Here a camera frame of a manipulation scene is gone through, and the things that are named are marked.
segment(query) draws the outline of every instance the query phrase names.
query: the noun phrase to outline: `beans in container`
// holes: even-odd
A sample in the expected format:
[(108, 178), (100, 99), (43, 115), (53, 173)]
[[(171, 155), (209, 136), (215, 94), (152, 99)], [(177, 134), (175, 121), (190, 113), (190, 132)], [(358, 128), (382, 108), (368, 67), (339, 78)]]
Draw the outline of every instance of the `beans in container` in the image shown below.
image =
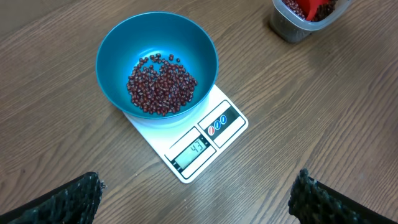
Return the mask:
[(131, 95), (131, 103), (145, 113), (165, 116), (180, 111), (181, 106), (192, 101), (198, 82), (182, 64), (171, 62), (174, 59), (172, 54), (169, 60), (161, 57), (161, 54), (149, 57), (152, 63), (162, 63), (159, 72), (154, 70), (153, 65), (143, 67), (149, 58), (140, 58), (129, 76), (127, 90)]

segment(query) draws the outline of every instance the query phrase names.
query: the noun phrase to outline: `dark textured object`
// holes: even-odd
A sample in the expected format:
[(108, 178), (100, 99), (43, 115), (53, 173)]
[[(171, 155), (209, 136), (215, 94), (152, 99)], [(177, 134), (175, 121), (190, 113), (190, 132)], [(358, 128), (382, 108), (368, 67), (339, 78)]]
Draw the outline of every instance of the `dark textured object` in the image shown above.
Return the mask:
[(396, 224), (300, 171), (290, 191), (289, 213), (301, 224)]
[(319, 22), (328, 17), (332, 12), (336, 10), (337, 0), (330, 0), (328, 4), (323, 4), (319, 6), (315, 17), (312, 19), (312, 22)]
[(51, 192), (0, 216), (0, 223), (93, 223), (105, 185), (88, 172)]

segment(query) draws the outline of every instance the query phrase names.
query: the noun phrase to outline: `bowl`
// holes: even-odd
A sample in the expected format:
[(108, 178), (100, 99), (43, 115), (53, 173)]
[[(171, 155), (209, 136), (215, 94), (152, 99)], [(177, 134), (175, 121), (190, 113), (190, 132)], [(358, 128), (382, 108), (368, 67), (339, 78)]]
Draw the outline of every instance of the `bowl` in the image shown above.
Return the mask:
[[(131, 103), (127, 90), (128, 77), (140, 58), (162, 54), (180, 58), (182, 64), (197, 81), (192, 101), (177, 113), (144, 113)], [(150, 60), (145, 66), (160, 65)], [(162, 119), (186, 113), (209, 94), (218, 73), (218, 56), (210, 36), (186, 17), (170, 12), (147, 12), (122, 21), (102, 41), (95, 64), (99, 86), (112, 104), (138, 118)]]

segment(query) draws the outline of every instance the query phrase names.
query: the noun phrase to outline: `digital scale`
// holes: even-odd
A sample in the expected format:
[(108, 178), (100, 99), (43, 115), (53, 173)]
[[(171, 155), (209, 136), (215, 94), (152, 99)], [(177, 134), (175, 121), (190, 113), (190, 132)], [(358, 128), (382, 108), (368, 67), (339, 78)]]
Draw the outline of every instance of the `digital scale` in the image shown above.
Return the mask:
[(143, 119), (125, 115), (186, 184), (210, 165), (249, 124), (216, 85), (199, 105), (179, 116)]

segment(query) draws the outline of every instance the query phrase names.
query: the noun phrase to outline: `clear plastic container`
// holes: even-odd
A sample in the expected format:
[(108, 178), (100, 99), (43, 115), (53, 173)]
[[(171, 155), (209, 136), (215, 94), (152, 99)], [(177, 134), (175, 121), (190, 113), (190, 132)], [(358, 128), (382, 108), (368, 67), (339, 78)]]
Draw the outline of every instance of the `clear plastic container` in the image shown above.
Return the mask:
[(289, 9), (282, 0), (272, 0), (274, 12), (271, 15), (269, 25), (274, 32), (290, 43), (296, 43), (334, 22), (348, 8), (352, 0), (338, 0), (336, 9), (328, 17), (320, 22), (310, 22), (302, 19)]

